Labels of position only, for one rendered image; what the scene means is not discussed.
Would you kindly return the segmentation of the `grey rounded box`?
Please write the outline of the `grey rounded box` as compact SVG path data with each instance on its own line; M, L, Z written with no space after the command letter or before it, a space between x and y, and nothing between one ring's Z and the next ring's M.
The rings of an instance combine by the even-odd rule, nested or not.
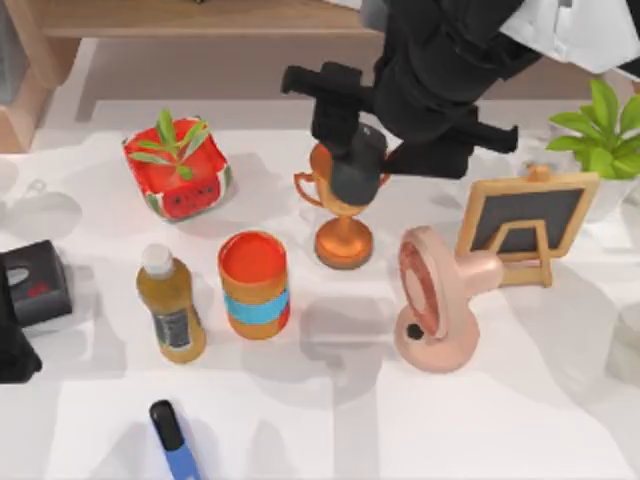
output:
M328 144L332 157L329 185L334 196L351 206L366 206L376 196L387 153L385 135L360 123L348 146Z

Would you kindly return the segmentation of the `wooden framed blackboard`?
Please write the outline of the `wooden framed blackboard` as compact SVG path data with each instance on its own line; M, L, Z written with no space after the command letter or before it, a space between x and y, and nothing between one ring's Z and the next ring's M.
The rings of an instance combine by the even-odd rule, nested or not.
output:
M458 255L490 251L505 266L503 286L552 285L551 260L565 256L597 192L595 172L553 173L531 165L525 176L478 180L456 244Z

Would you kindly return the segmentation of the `copper trophy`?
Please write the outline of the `copper trophy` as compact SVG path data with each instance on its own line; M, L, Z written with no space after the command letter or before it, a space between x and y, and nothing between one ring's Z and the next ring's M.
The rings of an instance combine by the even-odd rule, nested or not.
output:
M318 259L330 268L353 270L364 265L373 252L374 237L369 227L357 219L371 200L363 205L340 200L331 190L333 159L328 149L317 143L309 155L311 172L293 176L299 196L313 206L320 207L334 217L316 232L314 248Z

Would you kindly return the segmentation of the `wooden shelf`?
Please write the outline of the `wooden shelf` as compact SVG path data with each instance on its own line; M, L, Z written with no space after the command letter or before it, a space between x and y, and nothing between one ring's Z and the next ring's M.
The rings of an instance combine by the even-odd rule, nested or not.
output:
M272 97L290 64L369 71L382 36L324 0L0 0L36 76L56 89L94 43L88 90L109 99Z

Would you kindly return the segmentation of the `watermelon plant pot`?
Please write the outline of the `watermelon plant pot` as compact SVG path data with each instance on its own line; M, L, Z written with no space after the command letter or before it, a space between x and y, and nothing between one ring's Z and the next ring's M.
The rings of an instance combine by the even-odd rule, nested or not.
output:
M163 109L153 127L122 146L146 204L168 222L213 208L232 185L231 166L199 116L174 118Z

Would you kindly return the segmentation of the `pink desk fan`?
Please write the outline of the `pink desk fan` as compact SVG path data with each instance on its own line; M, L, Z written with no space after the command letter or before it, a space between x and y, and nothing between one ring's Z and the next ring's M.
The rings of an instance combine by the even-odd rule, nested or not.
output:
M472 357L480 336L469 302L500 285L502 261L488 251L458 256L429 226L404 233L398 260L407 299L396 320L398 352L422 371L459 369Z

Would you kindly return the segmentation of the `green plant in white pot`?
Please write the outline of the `green plant in white pot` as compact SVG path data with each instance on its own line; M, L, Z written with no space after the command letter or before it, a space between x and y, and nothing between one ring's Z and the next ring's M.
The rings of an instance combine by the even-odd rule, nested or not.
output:
M596 173L599 187L586 220L599 222L613 213L640 183L640 95L625 104L605 80L590 81L591 101L549 121L564 132L546 146L569 152L582 172Z

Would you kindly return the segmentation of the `orange can with blue band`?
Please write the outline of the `orange can with blue band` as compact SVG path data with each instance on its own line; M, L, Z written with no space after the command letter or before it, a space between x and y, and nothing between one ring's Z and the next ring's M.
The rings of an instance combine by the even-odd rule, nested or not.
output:
M276 336L288 323L287 255L273 235L249 230L221 246L218 271L229 324L249 340Z

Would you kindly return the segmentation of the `yellow bottle with white cap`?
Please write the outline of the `yellow bottle with white cap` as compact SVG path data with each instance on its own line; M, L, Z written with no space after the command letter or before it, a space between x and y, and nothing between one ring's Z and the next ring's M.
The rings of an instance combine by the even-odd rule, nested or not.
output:
M207 338L194 304L189 268L167 246L150 244L142 252L136 286L162 355L175 364L195 361Z

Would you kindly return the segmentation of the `wooden cupboard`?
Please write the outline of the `wooden cupboard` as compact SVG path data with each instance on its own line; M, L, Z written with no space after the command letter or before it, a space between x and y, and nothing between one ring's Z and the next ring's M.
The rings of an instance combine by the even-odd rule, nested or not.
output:
M16 27L0 0L0 153L30 148L49 90L37 79Z

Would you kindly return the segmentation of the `blue pen with black cap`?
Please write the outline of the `blue pen with black cap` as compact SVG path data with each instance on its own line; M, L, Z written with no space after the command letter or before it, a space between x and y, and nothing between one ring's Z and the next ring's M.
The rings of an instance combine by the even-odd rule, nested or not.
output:
M155 401L149 408L149 416L162 445L172 478L202 480L171 402L166 399Z

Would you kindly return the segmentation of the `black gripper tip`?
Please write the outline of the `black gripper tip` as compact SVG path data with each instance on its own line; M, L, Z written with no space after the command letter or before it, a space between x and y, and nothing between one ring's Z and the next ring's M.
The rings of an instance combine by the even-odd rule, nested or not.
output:
M26 383L42 366L19 325L6 269L0 261L0 384Z

